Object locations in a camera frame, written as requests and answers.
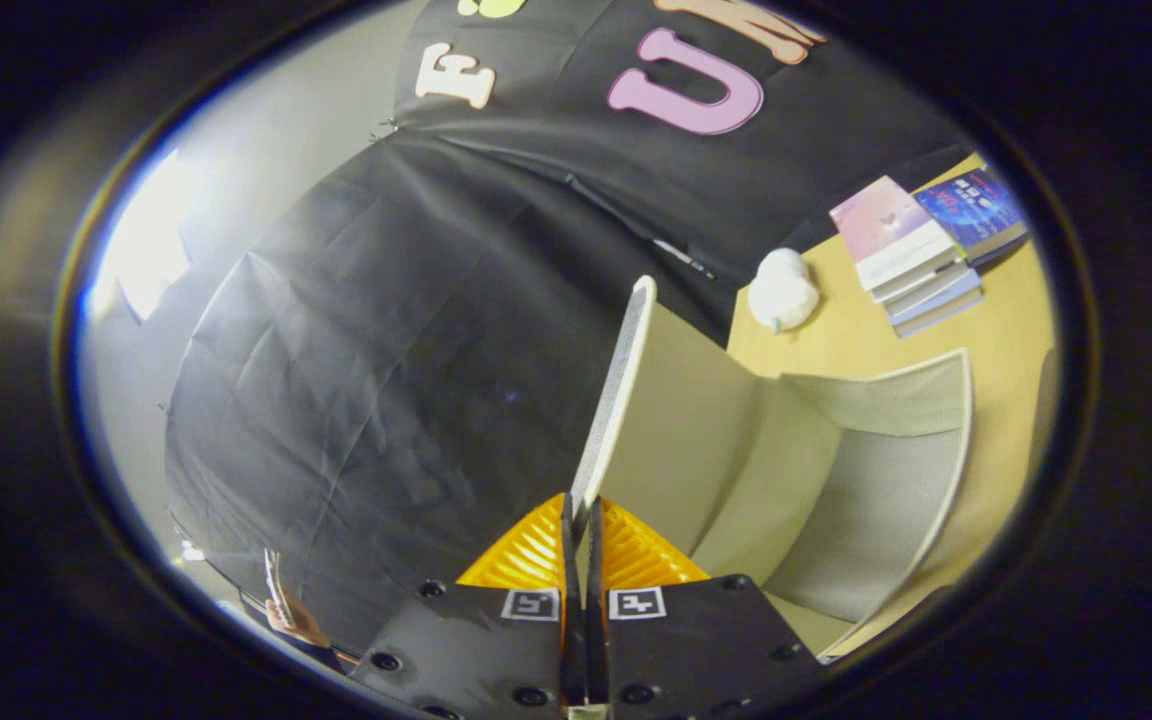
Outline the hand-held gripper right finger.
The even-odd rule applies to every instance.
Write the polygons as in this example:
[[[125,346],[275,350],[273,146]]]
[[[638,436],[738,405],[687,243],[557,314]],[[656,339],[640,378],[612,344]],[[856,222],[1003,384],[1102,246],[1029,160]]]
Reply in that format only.
[[[759,719],[823,683],[748,575],[703,571],[602,498],[588,532],[589,689],[611,719]]]

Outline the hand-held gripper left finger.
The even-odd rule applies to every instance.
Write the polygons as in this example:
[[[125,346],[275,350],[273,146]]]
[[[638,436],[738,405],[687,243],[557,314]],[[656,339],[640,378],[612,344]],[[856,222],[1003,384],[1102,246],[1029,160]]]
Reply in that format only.
[[[566,492],[526,511],[457,579],[426,579],[349,679],[430,719],[562,719],[582,698]]]

